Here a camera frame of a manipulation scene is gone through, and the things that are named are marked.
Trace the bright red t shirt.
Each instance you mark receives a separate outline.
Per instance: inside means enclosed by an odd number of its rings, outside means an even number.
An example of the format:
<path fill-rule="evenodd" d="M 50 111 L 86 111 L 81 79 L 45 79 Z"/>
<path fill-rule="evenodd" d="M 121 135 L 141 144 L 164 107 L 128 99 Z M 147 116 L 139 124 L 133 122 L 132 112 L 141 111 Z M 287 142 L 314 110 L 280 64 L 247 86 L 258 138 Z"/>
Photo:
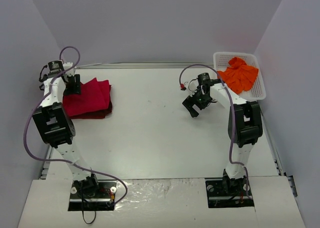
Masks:
<path fill-rule="evenodd" d="M 63 107 L 71 118 L 87 112 L 107 109 L 111 102 L 111 85 L 108 80 L 98 81 L 96 78 L 81 85 L 81 94 L 63 97 Z"/>

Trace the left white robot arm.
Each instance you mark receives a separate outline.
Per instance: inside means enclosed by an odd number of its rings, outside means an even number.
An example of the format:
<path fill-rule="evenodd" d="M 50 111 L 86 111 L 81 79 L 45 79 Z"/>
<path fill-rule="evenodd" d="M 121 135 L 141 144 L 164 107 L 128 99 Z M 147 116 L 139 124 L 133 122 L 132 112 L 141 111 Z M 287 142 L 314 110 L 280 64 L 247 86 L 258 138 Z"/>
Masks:
<path fill-rule="evenodd" d="M 72 174 L 72 189 L 89 198 L 97 196 L 101 185 L 80 154 L 75 142 L 76 130 L 63 107 L 63 98 L 80 95 L 80 75 L 75 74 L 73 63 L 61 59 L 50 61 L 49 73 L 41 79 L 44 93 L 50 93 L 32 115 L 33 121 L 44 143 L 55 148 Z"/>

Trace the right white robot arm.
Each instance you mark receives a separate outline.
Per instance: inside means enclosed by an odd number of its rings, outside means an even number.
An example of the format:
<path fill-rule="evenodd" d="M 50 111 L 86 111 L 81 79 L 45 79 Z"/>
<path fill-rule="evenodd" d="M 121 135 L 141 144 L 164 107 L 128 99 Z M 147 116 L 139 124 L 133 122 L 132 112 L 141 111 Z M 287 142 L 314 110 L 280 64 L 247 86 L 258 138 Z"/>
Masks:
<path fill-rule="evenodd" d="M 251 150 L 263 135 L 259 104 L 241 98 L 220 79 L 211 79 L 208 73 L 181 83 L 180 89 L 189 94 L 182 105 L 193 118 L 199 115 L 195 107 L 204 110 L 212 103 L 220 103 L 229 110 L 227 133 L 230 148 L 221 187 L 226 194 L 234 194 L 247 182 L 247 163 Z"/>

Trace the dark red folded t shirt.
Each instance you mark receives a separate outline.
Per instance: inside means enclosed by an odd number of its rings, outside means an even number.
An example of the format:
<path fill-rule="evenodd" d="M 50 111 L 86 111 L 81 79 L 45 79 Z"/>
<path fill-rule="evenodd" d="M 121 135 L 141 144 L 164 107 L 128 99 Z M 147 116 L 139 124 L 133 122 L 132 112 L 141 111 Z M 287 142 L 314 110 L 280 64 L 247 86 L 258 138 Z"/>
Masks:
<path fill-rule="evenodd" d="M 107 115 L 112 113 L 112 109 L 113 105 L 112 102 L 110 102 L 107 109 L 75 115 L 72 116 L 71 119 L 104 119 Z"/>

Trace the orange t shirt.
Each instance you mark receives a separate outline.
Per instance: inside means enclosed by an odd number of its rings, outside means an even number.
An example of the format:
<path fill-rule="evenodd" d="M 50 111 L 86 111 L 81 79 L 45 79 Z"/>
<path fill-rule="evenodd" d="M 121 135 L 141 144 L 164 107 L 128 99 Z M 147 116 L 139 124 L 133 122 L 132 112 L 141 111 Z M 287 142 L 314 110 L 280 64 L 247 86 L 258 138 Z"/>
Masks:
<path fill-rule="evenodd" d="M 234 93 L 240 94 L 244 91 L 250 91 L 258 77 L 259 69 L 247 65 L 239 57 L 234 57 L 228 62 L 229 66 L 225 71 L 218 71 L 222 80 Z"/>

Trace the white plastic basket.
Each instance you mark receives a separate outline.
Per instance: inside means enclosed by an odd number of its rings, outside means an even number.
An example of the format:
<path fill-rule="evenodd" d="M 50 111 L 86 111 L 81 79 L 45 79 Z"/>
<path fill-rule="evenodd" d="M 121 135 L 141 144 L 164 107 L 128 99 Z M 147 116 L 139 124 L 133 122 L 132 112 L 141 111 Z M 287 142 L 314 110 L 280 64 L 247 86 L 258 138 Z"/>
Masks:
<path fill-rule="evenodd" d="M 229 61 L 239 57 L 243 59 L 247 65 L 260 69 L 258 60 L 253 54 L 240 52 L 216 52 L 213 54 L 213 65 L 217 71 L 225 71 L 229 66 Z M 262 78 L 261 71 L 258 71 L 257 79 L 255 80 L 251 90 L 243 91 L 239 94 L 240 97 L 248 101 L 263 100 L 266 97 L 266 91 Z"/>

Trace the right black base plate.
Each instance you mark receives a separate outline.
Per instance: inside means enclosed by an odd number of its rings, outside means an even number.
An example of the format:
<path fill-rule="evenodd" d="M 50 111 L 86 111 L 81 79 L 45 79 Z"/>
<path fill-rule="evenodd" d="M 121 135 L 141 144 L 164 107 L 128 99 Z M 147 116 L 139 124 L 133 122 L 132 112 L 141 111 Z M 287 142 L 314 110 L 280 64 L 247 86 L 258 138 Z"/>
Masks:
<path fill-rule="evenodd" d="M 205 179 L 207 205 L 210 209 L 254 207 L 246 194 L 246 181 L 227 182 L 223 178 Z"/>

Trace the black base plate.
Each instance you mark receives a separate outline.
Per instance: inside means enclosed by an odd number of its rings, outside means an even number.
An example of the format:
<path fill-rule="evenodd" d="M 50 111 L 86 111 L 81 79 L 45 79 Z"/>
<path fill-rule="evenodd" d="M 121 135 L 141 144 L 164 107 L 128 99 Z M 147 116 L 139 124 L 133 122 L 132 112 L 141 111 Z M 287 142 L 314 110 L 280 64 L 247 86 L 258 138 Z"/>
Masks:
<path fill-rule="evenodd" d="M 116 183 L 74 181 L 69 196 L 68 211 L 113 211 L 115 209 Z"/>
<path fill-rule="evenodd" d="M 246 194 L 246 181 L 227 182 L 223 178 L 205 179 L 207 205 L 210 209 L 254 207 Z"/>

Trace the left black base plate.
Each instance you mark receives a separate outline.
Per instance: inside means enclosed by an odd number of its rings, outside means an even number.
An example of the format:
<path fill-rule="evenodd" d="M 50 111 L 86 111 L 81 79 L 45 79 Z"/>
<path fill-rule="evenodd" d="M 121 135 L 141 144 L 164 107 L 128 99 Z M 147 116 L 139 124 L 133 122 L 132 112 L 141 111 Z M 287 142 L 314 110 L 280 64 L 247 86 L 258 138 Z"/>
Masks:
<path fill-rule="evenodd" d="M 115 209 L 116 183 L 74 181 L 69 196 L 68 211 L 113 211 Z"/>

